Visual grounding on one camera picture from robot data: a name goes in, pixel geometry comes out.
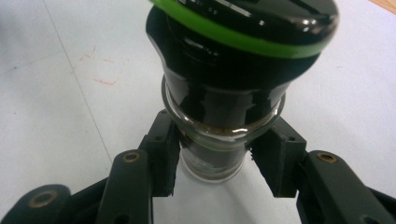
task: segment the black plastic part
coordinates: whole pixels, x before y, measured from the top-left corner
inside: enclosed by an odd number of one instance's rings
[[[332,0],[178,0],[199,15],[242,34],[304,45],[328,40],[338,23]]]
[[[105,192],[107,178],[75,193],[70,198],[73,204],[72,224],[93,224]]]
[[[252,143],[252,157],[274,197],[294,198],[296,165],[305,155],[306,141],[279,118],[274,126]]]
[[[381,202],[381,204],[387,209],[387,211],[393,216],[393,219],[396,220],[396,199],[379,192],[375,189],[369,189],[374,196]]]
[[[396,223],[340,157],[312,151],[301,168],[297,208],[304,224]]]
[[[174,192],[180,151],[179,130],[166,110],[160,111],[139,148],[149,154],[153,197]]]
[[[140,149],[113,161],[96,224],[152,223],[149,156]]]
[[[70,191],[62,185],[46,185],[25,194],[1,224],[68,224]]]

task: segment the green rim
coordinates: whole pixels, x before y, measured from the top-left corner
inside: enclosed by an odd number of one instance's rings
[[[286,45],[244,35],[206,19],[183,7],[176,0],[151,0],[166,14],[189,27],[200,35],[216,40],[221,44],[262,56],[297,59],[319,54],[328,41],[312,45]]]

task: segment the glass jar base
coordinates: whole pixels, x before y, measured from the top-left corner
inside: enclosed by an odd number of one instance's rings
[[[223,171],[221,173],[213,174],[213,175],[204,174],[204,173],[199,172],[196,169],[192,168],[191,166],[189,166],[186,163],[186,161],[184,160],[183,148],[180,150],[180,160],[181,160],[181,163],[183,164],[183,168],[193,178],[198,179],[203,182],[206,182],[206,183],[210,183],[210,184],[220,184],[227,180],[232,179],[234,176],[236,176],[238,174],[238,172],[242,168],[245,158],[242,159],[241,162],[239,162],[235,167],[228,169],[226,171]]]

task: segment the screw hole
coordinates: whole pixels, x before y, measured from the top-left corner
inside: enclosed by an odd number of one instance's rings
[[[56,197],[58,197],[58,193],[53,190],[45,190],[37,193],[34,197],[29,200],[29,206],[32,208],[40,208],[44,207],[50,203],[52,203]]]
[[[332,156],[330,156],[330,155],[321,155],[321,157],[322,157],[324,160],[326,160],[326,161],[332,160]]]
[[[137,161],[139,159],[139,153],[137,152],[130,152],[125,154],[122,159],[125,162],[133,162],[133,161]]]
[[[129,216],[127,215],[119,215],[114,219],[113,224],[127,224],[129,223]]]

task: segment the clear glass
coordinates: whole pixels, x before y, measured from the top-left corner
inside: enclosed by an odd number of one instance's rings
[[[205,125],[184,114],[175,104],[166,83],[163,101],[168,113],[180,129],[181,161],[186,170],[200,180],[221,183],[241,169],[249,143],[262,135],[280,116],[282,97],[262,119],[236,129]]]

